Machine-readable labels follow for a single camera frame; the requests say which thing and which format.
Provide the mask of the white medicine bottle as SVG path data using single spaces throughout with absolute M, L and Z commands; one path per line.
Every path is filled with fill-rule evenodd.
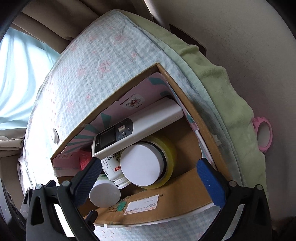
M 107 178 L 113 181 L 118 189 L 123 189 L 131 184 L 121 170 L 120 152 L 102 159 L 101 164 Z

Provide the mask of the cardboard box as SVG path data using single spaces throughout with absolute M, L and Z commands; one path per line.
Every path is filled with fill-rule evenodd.
M 89 194 L 98 225 L 144 225 L 202 210 L 211 198 L 197 175 L 201 157 L 230 173 L 204 120 L 159 63 L 107 98 L 66 138 L 51 160 L 74 176 L 82 155 L 107 175 Z

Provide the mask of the yellow tape roll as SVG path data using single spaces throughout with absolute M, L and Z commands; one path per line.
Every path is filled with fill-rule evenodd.
M 171 178 L 177 150 L 166 137 L 152 135 L 120 153 L 120 166 L 125 177 L 143 189 L 157 189 Z

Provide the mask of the green jar white lid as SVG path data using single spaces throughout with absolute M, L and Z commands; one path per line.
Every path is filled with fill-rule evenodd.
M 121 192 L 105 174 L 100 174 L 89 193 L 90 201 L 99 208 L 109 208 L 117 204 Z

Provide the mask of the red small box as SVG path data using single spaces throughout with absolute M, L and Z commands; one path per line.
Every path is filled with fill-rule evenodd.
M 88 163 L 91 161 L 92 155 L 89 151 L 80 150 L 79 152 L 79 161 L 80 161 L 80 170 L 84 170 Z

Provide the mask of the white earbuds case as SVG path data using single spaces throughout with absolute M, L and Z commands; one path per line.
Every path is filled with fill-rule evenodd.
M 58 136 L 57 130 L 54 128 L 52 131 L 53 131 L 52 132 L 52 140 L 53 140 L 54 144 L 58 144 L 59 136 Z

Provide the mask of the light blue curtain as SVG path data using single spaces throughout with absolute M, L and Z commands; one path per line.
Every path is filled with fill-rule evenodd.
M 25 128 L 45 77 L 60 54 L 14 28 L 1 40 L 1 130 Z

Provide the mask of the pink tape roll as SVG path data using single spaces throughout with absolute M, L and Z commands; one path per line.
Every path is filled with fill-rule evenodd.
M 257 117 L 252 120 L 256 133 L 258 147 L 262 153 L 266 153 L 273 142 L 273 129 L 265 117 Z

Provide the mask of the green blanket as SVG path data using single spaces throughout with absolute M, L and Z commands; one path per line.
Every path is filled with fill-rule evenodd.
M 189 45 L 165 28 L 127 11 L 122 12 L 135 25 L 146 31 L 176 63 L 200 95 L 195 104 L 208 129 L 222 142 L 221 154 L 232 178 L 238 183 L 266 187 L 265 155 L 260 152 L 252 124 L 254 113 L 238 95 L 222 66 L 211 63 L 196 45 Z

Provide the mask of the brown curtain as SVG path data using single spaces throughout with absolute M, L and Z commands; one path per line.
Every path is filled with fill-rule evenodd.
M 58 53 L 110 8 L 104 1 L 30 1 L 12 26 Z

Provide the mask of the white remote control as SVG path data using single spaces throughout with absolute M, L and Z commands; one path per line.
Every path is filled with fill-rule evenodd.
M 104 159 L 150 136 L 184 116 L 170 98 L 162 98 L 94 137 L 92 157 Z

